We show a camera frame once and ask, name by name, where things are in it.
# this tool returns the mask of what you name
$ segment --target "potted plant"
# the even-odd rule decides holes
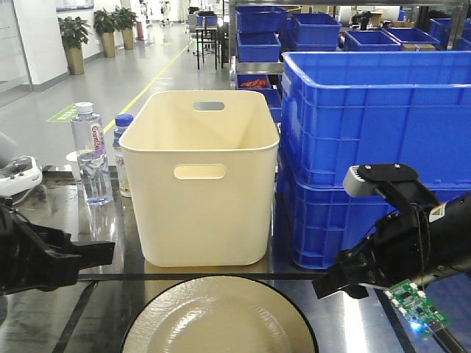
[[[97,10],[93,14],[93,28],[102,39],[105,57],[115,57],[115,38],[113,34],[117,28],[115,14],[109,13],[105,9]]]
[[[134,34],[132,28],[137,24],[138,17],[135,12],[126,7],[116,6],[115,11],[116,26],[121,30],[125,49],[134,49]]]
[[[66,18],[59,17],[60,36],[65,50],[68,70],[71,75],[82,75],[84,70],[82,43],[88,43],[88,30],[90,27],[87,20],[80,17],[73,19],[71,16]]]

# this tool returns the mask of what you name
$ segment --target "blue led light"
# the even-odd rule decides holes
[[[420,330],[422,330],[423,325],[420,324],[420,323],[418,323],[418,322],[416,322],[416,321],[412,321],[412,322],[411,322],[411,328],[412,328],[413,331],[419,332]]]

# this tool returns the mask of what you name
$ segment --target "plate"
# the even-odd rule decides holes
[[[301,311],[261,282],[232,276],[182,282],[131,324],[123,353],[316,353]]]

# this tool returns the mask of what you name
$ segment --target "shelf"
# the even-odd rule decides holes
[[[465,6],[469,1],[463,0],[233,0],[236,6],[252,6],[252,5],[270,5],[270,6],[292,6],[292,5],[457,5]]]
[[[239,63],[237,74],[282,74],[283,63]]]
[[[413,6],[431,6],[448,5],[454,6],[451,16],[452,23],[450,27],[450,39],[447,48],[452,49],[464,28],[467,9],[470,0],[224,0],[229,1],[229,55],[236,56],[236,7],[237,6],[292,6],[292,5],[413,5]],[[281,74],[283,72],[282,63],[239,63],[235,62],[233,66],[238,74]]]

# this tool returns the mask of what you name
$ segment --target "bin handle hole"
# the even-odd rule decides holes
[[[226,167],[222,164],[176,165],[174,175],[180,180],[222,179],[226,176]]]
[[[226,106],[222,101],[195,101],[193,109],[197,112],[207,112],[208,110],[224,110]]]

